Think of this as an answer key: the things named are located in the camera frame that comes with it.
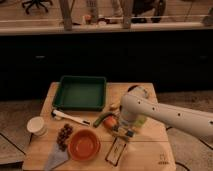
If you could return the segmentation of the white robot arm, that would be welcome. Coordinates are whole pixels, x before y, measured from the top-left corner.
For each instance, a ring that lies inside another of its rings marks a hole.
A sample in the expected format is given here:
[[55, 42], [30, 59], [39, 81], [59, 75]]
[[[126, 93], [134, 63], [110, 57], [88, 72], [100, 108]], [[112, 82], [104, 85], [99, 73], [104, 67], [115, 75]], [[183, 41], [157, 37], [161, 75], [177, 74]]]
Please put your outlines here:
[[213, 143], [213, 113], [152, 102], [130, 92], [121, 98], [120, 124], [132, 127], [139, 115]]

